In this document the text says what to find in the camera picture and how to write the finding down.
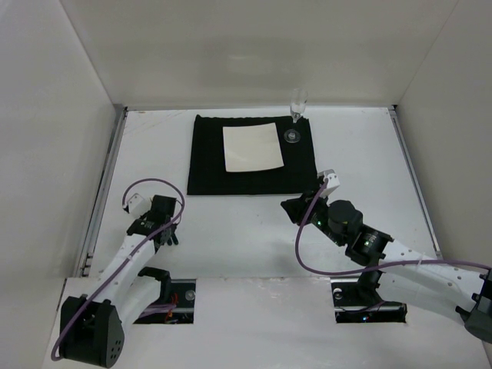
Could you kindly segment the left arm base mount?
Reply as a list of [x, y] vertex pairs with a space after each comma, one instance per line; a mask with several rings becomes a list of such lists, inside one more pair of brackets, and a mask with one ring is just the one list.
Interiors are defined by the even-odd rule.
[[147, 307], [135, 324], [193, 324], [196, 280], [172, 280], [169, 292]]

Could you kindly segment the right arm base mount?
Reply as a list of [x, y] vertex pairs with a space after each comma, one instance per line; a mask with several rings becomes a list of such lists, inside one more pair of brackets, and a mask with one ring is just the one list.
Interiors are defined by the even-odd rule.
[[407, 305], [386, 301], [378, 294], [381, 271], [331, 278], [334, 317], [338, 324], [406, 322]]

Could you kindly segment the black cloth placemat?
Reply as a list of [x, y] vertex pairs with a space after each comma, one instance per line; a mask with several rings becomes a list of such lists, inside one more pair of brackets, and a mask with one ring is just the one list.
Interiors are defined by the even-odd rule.
[[[223, 128], [277, 125], [284, 166], [267, 171], [229, 173]], [[197, 115], [191, 145], [188, 195], [297, 194], [317, 187], [317, 169], [309, 120], [296, 125], [289, 116], [219, 118]]]

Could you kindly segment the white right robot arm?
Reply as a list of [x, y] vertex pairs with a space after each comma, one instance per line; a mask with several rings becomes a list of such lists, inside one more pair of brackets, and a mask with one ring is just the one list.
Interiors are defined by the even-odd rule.
[[412, 304], [462, 324], [474, 337], [491, 341], [491, 269], [466, 261], [430, 258], [364, 223], [350, 201], [315, 195], [281, 202], [300, 229], [312, 224], [357, 264], [363, 290], [386, 300]]

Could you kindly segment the clear wine glass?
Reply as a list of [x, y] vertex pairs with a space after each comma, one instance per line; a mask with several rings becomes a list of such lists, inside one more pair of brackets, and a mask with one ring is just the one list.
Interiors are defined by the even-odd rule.
[[301, 139], [300, 133], [296, 129], [296, 124], [302, 118], [308, 101], [308, 93], [303, 88], [296, 88], [291, 93], [290, 114], [292, 126], [284, 133], [284, 140], [287, 143], [297, 143]]

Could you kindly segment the white square plate black rim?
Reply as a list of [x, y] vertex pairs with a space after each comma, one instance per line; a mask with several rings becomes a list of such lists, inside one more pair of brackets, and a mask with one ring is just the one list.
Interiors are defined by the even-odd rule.
[[228, 173], [268, 171], [284, 167], [274, 122], [223, 127], [224, 163]]

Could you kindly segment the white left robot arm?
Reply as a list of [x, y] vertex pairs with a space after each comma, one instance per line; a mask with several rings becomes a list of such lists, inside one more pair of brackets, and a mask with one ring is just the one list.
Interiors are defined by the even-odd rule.
[[122, 246], [95, 285], [78, 297], [65, 299], [53, 361], [113, 367], [133, 323], [176, 305], [169, 272], [151, 268], [148, 262], [160, 247], [177, 244], [175, 230], [181, 212], [176, 207], [180, 203], [155, 195], [149, 210], [128, 228]]

